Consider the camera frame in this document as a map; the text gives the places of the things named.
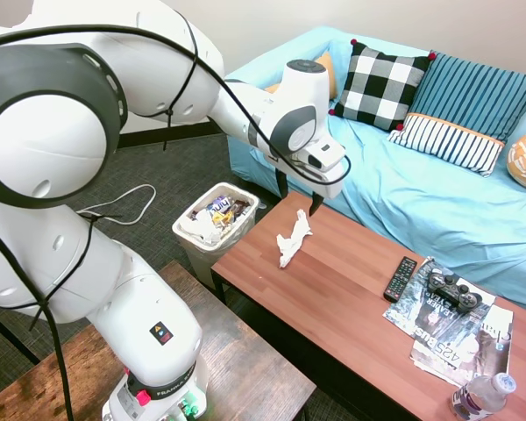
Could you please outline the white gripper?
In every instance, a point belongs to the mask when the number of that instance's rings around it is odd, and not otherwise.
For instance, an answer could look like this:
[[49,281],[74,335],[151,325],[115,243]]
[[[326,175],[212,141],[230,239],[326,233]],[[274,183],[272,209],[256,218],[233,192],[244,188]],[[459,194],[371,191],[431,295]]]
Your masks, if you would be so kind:
[[313,216],[324,199],[337,197],[343,188],[345,178],[345,165],[342,157],[330,169],[322,170],[303,161],[289,160],[289,163],[272,156],[266,156],[266,161],[274,167],[275,180],[281,198],[288,195],[288,178],[295,178],[306,185],[312,193],[312,202],[309,215]]

